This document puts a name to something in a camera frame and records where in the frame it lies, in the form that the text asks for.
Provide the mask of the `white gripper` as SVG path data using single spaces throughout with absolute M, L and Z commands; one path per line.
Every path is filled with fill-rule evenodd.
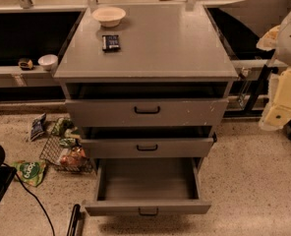
M 265 131 L 282 129 L 291 120 L 291 67 L 280 75 L 272 74 L 268 81 L 268 103 L 259 127 Z

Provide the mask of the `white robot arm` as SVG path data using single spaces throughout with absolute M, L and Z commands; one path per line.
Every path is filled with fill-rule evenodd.
M 257 48 L 274 54 L 269 61 L 278 60 L 287 65 L 280 75 L 272 75 L 268 82 L 268 104 L 259 126 L 265 131 L 282 129 L 291 120 L 291 12 L 279 26 L 267 31 Z

